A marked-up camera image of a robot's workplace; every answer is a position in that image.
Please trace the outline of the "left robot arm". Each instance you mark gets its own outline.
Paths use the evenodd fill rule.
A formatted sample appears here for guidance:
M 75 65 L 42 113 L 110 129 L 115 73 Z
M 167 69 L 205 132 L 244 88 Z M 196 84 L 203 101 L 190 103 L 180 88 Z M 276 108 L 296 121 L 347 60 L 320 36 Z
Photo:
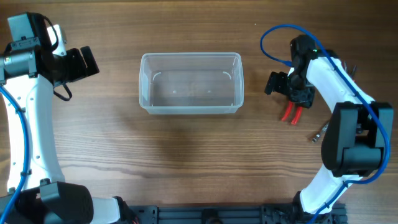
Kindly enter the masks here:
M 42 14 L 8 19 L 12 42 L 1 54 L 11 168 L 2 223 L 139 223 L 121 197 L 91 196 L 70 184 L 58 162 L 52 122 L 56 87 L 99 72 L 89 47 L 66 49 L 59 26 Z

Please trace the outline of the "clear plastic storage container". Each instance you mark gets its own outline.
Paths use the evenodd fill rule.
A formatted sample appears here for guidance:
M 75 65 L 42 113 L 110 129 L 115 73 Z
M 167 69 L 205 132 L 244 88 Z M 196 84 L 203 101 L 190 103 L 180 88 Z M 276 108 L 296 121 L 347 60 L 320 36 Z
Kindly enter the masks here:
M 139 104 L 150 114 L 234 114 L 243 103 L 243 64 L 236 52 L 142 56 Z

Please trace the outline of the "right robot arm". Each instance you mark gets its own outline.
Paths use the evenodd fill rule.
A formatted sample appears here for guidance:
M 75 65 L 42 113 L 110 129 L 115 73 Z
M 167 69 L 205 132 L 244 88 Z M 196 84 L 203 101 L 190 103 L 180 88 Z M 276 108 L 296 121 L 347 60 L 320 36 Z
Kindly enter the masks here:
M 391 155 L 394 110 L 365 94 L 342 67 L 332 50 L 322 50 L 309 35 L 290 42 L 289 73 L 270 74 L 265 93 L 285 95 L 289 105 L 310 108 L 318 91 L 332 112 L 322 146 L 320 170 L 298 193 L 302 220 L 313 222 L 330 213 L 333 204 L 352 185 L 375 181 Z

